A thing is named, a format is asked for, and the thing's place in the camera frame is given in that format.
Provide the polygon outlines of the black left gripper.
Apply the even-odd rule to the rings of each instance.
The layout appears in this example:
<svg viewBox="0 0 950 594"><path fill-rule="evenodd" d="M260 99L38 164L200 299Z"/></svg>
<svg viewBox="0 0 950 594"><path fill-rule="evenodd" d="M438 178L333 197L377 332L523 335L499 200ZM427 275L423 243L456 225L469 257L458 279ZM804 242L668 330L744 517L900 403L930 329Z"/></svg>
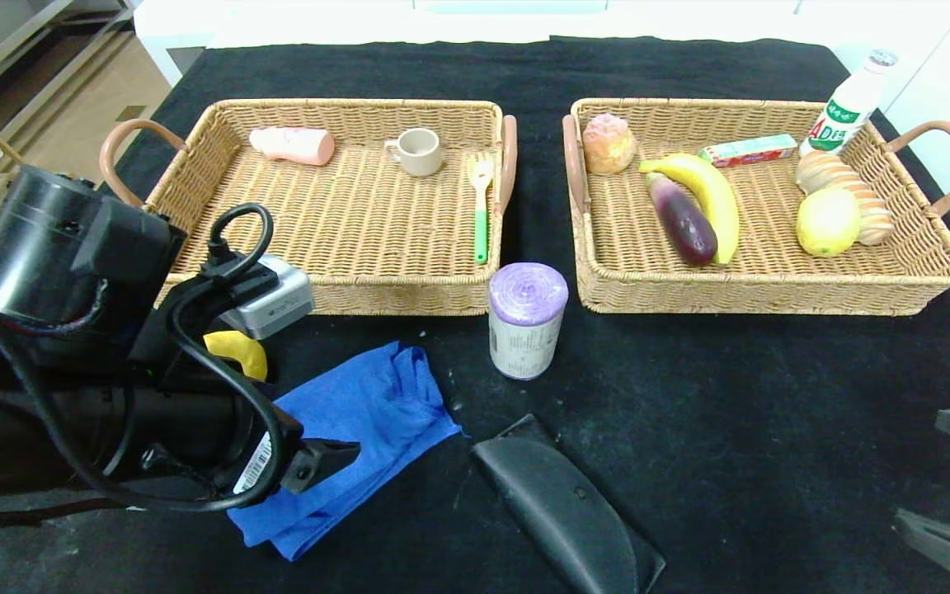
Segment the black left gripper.
<svg viewBox="0 0 950 594"><path fill-rule="evenodd" d="M233 391L139 389L129 428L129 468L142 476L189 480L207 497L241 495L270 474L274 445L266 428L248 398ZM304 493L346 469L360 451L358 442L302 439L280 487Z"/></svg>

